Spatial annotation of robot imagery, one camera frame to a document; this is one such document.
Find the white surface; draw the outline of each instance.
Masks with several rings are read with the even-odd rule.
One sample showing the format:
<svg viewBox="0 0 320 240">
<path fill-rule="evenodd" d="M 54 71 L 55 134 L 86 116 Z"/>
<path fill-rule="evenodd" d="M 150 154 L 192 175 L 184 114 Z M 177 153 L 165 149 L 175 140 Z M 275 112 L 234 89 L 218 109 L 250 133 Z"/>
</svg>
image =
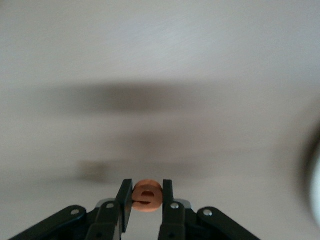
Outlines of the white surface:
<svg viewBox="0 0 320 240">
<path fill-rule="evenodd" d="M 0 238 L 124 178 L 174 182 L 263 240 L 318 240 L 320 2 L 0 1 Z M 81 163 L 105 166 L 99 181 Z M 157 239 L 134 212 L 123 239 Z"/>
</svg>

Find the screw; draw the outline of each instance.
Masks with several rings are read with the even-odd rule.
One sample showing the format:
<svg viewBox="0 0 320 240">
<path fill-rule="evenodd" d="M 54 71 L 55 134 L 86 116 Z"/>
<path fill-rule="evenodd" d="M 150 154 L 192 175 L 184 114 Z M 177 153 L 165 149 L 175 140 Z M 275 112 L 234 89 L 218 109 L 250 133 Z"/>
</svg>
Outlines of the screw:
<svg viewBox="0 0 320 240">
<path fill-rule="evenodd" d="M 213 215 L 212 211 L 209 210 L 209 209 L 205 209 L 205 210 L 203 211 L 203 214 L 204 214 L 205 216 L 208 216 L 208 217 L 211 217 L 211 216 Z"/>
<path fill-rule="evenodd" d="M 174 202 L 174 203 L 171 204 L 171 208 L 172 209 L 178 209 L 179 208 L 179 204 Z"/>
<path fill-rule="evenodd" d="M 79 209 L 74 209 L 71 211 L 71 215 L 76 215 L 78 213 L 80 213 Z"/>
<path fill-rule="evenodd" d="M 114 206 L 115 206 L 115 205 L 114 205 L 113 203 L 109 203 L 109 204 L 106 206 L 106 208 L 107 208 L 107 209 L 112 209 Z"/>
</svg>

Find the blurry object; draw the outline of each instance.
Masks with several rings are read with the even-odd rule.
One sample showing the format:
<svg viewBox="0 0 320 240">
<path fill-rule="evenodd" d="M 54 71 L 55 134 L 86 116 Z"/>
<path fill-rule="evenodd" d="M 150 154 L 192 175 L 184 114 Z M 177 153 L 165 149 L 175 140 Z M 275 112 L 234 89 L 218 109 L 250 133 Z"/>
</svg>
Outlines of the blurry object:
<svg viewBox="0 0 320 240">
<path fill-rule="evenodd" d="M 320 226 L 320 135 L 311 146 L 308 166 L 306 169 L 306 181 L 311 210 L 317 224 Z"/>
<path fill-rule="evenodd" d="M 132 200 L 135 210 L 144 213 L 154 212 L 163 202 L 162 187 L 154 180 L 141 180 L 134 186 Z"/>
</svg>

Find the metal screw head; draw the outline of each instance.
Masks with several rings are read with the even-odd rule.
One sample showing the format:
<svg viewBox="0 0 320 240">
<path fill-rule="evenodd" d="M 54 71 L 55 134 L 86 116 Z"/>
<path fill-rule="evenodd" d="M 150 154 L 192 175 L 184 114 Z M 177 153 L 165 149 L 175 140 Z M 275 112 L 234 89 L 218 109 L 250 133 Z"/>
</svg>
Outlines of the metal screw head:
<svg viewBox="0 0 320 240">
<path fill-rule="evenodd" d="M 213 215 L 212 211 L 209 209 L 203 210 L 203 214 L 208 217 L 211 217 Z"/>
<path fill-rule="evenodd" d="M 107 209 L 112 209 L 114 206 L 115 206 L 115 205 L 114 205 L 113 203 L 109 203 L 109 204 L 106 206 L 106 208 L 107 208 Z"/>
<path fill-rule="evenodd" d="M 172 209 L 178 209 L 179 208 L 179 204 L 174 202 L 174 203 L 171 204 L 171 208 Z"/>
<path fill-rule="evenodd" d="M 78 213 L 80 213 L 79 209 L 74 209 L 71 211 L 71 215 L 77 215 Z"/>
</svg>

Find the orange disc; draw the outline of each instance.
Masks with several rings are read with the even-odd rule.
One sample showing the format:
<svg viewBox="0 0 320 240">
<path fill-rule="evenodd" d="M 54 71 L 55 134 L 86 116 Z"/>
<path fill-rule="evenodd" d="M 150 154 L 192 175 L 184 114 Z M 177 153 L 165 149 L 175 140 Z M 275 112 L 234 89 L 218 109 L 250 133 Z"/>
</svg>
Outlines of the orange disc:
<svg viewBox="0 0 320 240">
<path fill-rule="evenodd" d="M 132 207 L 140 212 L 151 213 L 158 210 L 163 202 L 161 185 L 151 179 L 139 181 L 133 189 Z"/>
</svg>

